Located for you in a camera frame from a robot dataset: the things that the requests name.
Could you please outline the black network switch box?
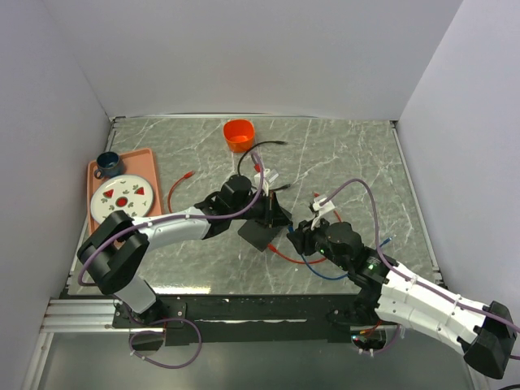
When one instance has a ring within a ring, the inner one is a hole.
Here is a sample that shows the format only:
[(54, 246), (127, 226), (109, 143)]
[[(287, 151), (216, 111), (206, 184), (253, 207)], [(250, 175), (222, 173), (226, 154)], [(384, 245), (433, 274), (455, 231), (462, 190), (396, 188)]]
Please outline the black network switch box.
[(263, 252), (275, 237), (287, 226), (264, 227), (254, 220), (245, 222), (238, 230), (238, 235), (251, 244), (256, 250)]

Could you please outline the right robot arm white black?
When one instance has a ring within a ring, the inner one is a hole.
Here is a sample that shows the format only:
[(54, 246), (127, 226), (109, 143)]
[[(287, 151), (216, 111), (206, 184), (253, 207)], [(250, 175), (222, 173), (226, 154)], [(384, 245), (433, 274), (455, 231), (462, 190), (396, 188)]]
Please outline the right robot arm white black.
[(314, 227), (303, 221), (287, 238), (298, 254), (323, 255), (361, 289), (355, 304), (361, 322), (380, 319), (422, 333), (461, 354), (480, 374), (503, 378), (519, 334), (505, 305), (466, 299), (381, 257), (347, 222), (323, 219)]

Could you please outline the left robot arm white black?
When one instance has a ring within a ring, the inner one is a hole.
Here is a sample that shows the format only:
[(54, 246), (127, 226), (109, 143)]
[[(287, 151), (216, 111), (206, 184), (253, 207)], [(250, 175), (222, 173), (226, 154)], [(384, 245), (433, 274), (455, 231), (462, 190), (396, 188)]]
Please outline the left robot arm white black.
[(137, 274), (143, 257), (163, 246), (213, 238), (234, 220), (244, 221), (241, 237), (262, 248), (291, 225), (292, 216), (266, 183), (232, 175), (220, 190), (180, 212), (144, 218), (112, 212), (78, 249), (80, 272), (89, 274), (103, 295), (126, 304), (141, 326), (153, 326), (163, 315), (163, 305)]

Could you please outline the orange plastic cup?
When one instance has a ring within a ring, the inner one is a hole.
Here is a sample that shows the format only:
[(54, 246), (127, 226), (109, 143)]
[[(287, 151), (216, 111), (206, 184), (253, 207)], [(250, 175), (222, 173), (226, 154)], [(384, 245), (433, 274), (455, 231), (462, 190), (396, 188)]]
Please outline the orange plastic cup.
[(247, 119), (232, 119), (223, 126), (223, 136), (233, 153), (244, 153), (253, 146), (254, 125)]

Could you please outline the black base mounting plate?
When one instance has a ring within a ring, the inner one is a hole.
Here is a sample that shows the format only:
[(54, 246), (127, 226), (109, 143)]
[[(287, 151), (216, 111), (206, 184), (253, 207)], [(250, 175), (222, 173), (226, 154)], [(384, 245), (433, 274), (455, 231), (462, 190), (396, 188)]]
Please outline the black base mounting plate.
[(349, 343), (355, 329), (379, 318), (354, 294), (161, 295), (158, 313), (127, 314), (117, 304), (112, 326), (165, 331), (167, 346), (202, 340), (260, 342), (325, 340)]

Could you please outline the pink plastic tray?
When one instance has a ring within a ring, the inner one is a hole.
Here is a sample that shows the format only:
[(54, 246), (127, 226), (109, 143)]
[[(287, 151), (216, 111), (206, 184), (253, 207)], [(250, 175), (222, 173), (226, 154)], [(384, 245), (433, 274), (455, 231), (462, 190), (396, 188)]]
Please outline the pink plastic tray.
[[(158, 179), (158, 168), (156, 166), (154, 152), (150, 148), (136, 149), (127, 153), (120, 154), (123, 173), (121, 175), (136, 175), (146, 179), (154, 190), (154, 205), (145, 217), (159, 216), (164, 212), (162, 204), (161, 189)], [(90, 199), (93, 193), (107, 180), (111, 178), (96, 179), (93, 176), (97, 169), (96, 162), (89, 163), (87, 168), (86, 180), (86, 201), (87, 201), (87, 232), (92, 234), (100, 224), (96, 223), (90, 216)]]

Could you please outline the white plate watermelon pattern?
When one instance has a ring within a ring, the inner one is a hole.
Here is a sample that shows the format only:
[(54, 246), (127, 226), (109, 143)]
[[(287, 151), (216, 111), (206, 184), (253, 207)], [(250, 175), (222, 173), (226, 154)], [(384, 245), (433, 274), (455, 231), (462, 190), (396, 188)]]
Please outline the white plate watermelon pattern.
[(151, 184), (138, 175), (118, 175), (101, 184), (90, 199), (90, 216), (101, 224), (112, 212), (145, 217), (154, 205)]

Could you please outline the dark blue mug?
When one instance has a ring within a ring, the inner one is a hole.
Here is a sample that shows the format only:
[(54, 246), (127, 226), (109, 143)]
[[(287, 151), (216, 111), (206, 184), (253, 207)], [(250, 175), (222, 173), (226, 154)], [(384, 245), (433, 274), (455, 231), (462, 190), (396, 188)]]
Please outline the dark blue mug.
[(122, 174), (122, 162), (115, 152), (107, 151), (100, 154), (96, 164), (97, 169), (93, 173), (96, 179), (112, 178)]

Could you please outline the aluminium frame rail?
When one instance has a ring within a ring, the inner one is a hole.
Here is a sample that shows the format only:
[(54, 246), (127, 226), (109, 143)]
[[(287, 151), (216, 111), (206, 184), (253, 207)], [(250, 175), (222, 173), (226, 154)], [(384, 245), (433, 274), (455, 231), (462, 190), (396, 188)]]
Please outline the aluminium frame rail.
[[(250, 332), (256, 325), (285, 332), (296, 327), (321, 327), (336, 320), (345, 327), (365, 327), (376, 321), (366, 315), (350, 313), (353, 294), (231, 296), (165, 296), (164, 319), (172, 318), (168, 328), (181, 328), (183, 321), (207, 327), (218, 333), (223, 326), (237, 326)], [(104, 332), (124, 329), (156, 329), (136, 314), (127, 314), (115, 299), (53, 300), (45, 312), (41, 329), (45, 332)]]

